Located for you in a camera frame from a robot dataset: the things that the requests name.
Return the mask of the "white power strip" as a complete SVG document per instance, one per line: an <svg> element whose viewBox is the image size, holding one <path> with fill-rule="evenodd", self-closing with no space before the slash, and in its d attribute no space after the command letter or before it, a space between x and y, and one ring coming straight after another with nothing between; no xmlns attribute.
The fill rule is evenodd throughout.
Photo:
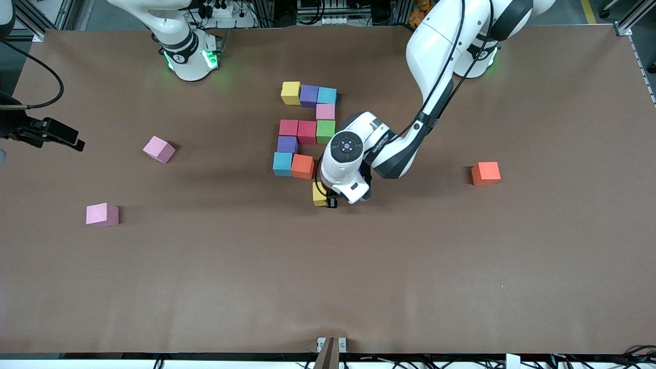
<svg viewBox="0 0 656 369"><path fill-rule="evenodd" d="M207 0L199 13L204 28L232 29L255 28L258 21L244 0Z"/></svg>

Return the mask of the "grey electronics box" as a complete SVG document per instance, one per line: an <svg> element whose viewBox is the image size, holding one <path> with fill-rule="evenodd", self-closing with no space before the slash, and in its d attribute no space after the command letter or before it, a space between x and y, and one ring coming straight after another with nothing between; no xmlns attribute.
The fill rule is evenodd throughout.
<svg viewBox="0 0 656 369"><path fill-rule="evenodd" d="M295 0L295 18L303 26L346 25L359 17L355 0Z"/></svg>

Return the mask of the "aluminium frame rail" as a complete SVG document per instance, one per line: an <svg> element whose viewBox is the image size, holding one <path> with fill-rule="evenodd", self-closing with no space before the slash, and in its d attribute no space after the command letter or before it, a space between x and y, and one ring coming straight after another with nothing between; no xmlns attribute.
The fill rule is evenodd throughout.
<svg viewBox="0 0 656 369"><path fill-rule="evenodd" d="M17 26L28 30L34 42L42 42L48 30L65 30L72 23L79 0L12 0Z"/></svg>
<svg viewBox="0 0 656 369"><path fill-rule="evenodd" d="M656 0L637 0L637 2L620 18L619 21L613 23L616 35L632 35L631 28L655 6Z"/></svg>

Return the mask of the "orange foam cube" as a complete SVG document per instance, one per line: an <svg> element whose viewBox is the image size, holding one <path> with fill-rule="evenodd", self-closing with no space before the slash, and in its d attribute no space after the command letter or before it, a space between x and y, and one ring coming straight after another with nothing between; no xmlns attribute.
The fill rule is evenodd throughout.
<svg viewBox="0 0 656 369"><path fill-rule="evenodd" d="M471 168L474 186L492 186L501 181L501 171L496 161L478 162Z"/></svg>
<svg viewBox="0 0 656 369"><path fill-rule="evenodd" d="M315 173L314 157L303 154L293 154L291 172L292 176L295 178L312 180Z"/></svg>

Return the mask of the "pile of orange packets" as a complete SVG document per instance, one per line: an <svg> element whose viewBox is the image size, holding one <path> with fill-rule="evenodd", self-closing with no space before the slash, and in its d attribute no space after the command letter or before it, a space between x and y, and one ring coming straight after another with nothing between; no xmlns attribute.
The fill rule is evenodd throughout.
<svg viewBox="0 0 656 369"><path fill-rule="evenodd" d="M407 24L411 28L417 28L422 23L425 16L433 9L437 0L413 0L413 7L408 14Z"/></svg>

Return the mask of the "brown paper table cover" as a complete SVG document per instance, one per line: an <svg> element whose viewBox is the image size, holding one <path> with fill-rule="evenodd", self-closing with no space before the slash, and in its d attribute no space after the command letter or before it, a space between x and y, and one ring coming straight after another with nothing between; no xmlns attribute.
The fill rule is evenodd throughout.
<svg viewBox="0 0 656 369"><path fill-rule="evenodd" d="M398 180L313 205L276 177L283 81L338 121L422 105L410 32L237 30L185 83L147 31L56 31L66 90L34 112L83 152L0 142L0 352L623 353L656 345L656 107L610 26L529 26L466 81ZM142 151L173 145L167 164ZM496 161L501 181L474 186ZM109 203L120 223L85 224Z"/></svg>

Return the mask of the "green foam cube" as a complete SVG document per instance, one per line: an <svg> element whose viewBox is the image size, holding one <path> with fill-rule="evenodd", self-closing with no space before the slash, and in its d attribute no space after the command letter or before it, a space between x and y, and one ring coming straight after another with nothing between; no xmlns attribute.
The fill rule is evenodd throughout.
<svg viewBox="0 0 656 369"><path fill-rule="evenodd" d="M332 119L319 119L316 121L316 143L318 145L326 145L330 142L331 138L335 135L336 121Z"/></svg>

